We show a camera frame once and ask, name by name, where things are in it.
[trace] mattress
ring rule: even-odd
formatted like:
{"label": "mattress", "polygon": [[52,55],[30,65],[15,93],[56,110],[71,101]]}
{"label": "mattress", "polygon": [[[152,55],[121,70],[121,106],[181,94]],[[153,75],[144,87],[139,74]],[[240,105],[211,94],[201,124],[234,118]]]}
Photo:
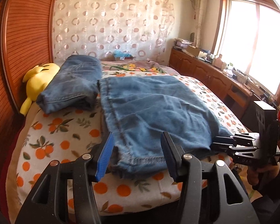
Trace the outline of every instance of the mattress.
{"label": "mattress", "polygon": [[[165,73],[166,69],[159,73],[154,69],[148,71],[148,69],[143,68],[136,71],[135,68],[137,67],[129,66],[125,67],[125,70],[116,68],[117,71],[103,71],[103,77],[169,75]],[[172,76],[196,93],[230,132],[233,134],[247,132],[224,103],[200,81],[186,76]],[[103,130],[99,97],[96,108],[91,112],[66,108],[46,115],[38,109],[37,105],[33,105],[20,134],[7,176],[7,199],[11,223],[14,223],[20,206],[50,161],[54,159],[60,162],[74,161],[90,151],[92,146],[101,142]],[[217,159],[222,159],[227,165],[233,167],[230,157],[225,154],[211,156],[205,161],[215,162]],[[182,184],[175,183],[167,170],[153,177],[138,180],[120,179],[112,173],[107,173],[99,183],[93,183],[100,215],[149,210],[178,200],[181,188]],[[69,213],[74,213],[72,182],[70,181],[68,182],[68,207]]]}

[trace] blue denim fabric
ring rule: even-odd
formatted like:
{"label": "blue denim fabric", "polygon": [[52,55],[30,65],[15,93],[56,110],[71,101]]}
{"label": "blue denim fabric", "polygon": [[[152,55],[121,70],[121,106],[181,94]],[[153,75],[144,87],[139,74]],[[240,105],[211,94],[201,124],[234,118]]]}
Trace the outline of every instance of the blue denim fabric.
{"label": "blue denim fabric", "polygon": [[37,97],[36,103],[46,114],[70,105],[91,110],[99,93],[97,83],[101,78],[102,66],[98,59],[87,55],[72,55]]}
{"label": "blue denim fabric", "polygon": [[231,135],[206,104],[172,76],[109,77],[99,84],[117,150],[111,170],[123,178],[149,177],[167,168],[160,144],[163,131],[199,159],[213,154],[213,137]]}

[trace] human hand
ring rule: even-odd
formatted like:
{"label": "human hand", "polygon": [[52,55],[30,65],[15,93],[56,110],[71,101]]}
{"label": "human hand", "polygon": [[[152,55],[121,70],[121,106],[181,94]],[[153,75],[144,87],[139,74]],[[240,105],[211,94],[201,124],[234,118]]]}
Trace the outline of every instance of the human hand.
{"label": "human hand", "polygon": [[269,183],[271,180],[277,177],[278,173],[280,171],[280,163],[277,164],[277,166],[273,165],[267,165],[263,168],[254,169],[252,167],[248,167],[247,170],[247,180],[248,183],[252,186],[258,185],[259,179],[258,176],[260,173],[266,173],[263,176],[262,181],[264,181],[264,184]]}

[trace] window pane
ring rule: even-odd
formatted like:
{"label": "window pane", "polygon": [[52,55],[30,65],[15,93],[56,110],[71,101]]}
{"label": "window pane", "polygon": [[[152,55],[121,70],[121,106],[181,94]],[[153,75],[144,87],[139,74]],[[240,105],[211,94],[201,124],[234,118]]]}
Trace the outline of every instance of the window pane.
{"label": "window pane", "polygon": [[252,57],[252,48],[257,29],[256,6],[254,3],[234,1],[228,16],[226,34],[221,54],[226,63],[245,72]]}
{"label": "window pane", "polygon": [[280,13],[260,6],[259,34],[249,75],[272,94],[280,83]]}

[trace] red fabric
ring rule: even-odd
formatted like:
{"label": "red fabric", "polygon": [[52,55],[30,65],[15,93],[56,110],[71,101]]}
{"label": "red fabric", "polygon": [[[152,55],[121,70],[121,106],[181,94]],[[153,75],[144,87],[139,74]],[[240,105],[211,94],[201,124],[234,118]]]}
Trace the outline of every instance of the red fabric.
{"label": "red fabric", "polygon": [[17,140],[19,138],[19,134],[20,134],[21,130],[24,128],[24,125],[25,124],[23,124],[21,129],[17,132],[17,134],[15,135],[15,137],[13,139],[12,144],[10,145],[7,157],[6,157],[5,162],[3,164],[1,177],[0,177],[0,210],[3,214],[3,216],[5,216],[5,218],[8,220],[9,223],[10,223],[10,219],[9,219],[9,216],[8,216],[5,182],[6,182],[8,167],[9,167],[9,164],[11,162],[11,157],[12,157],[13,151],[15,149],[15,146],[17,145]]}

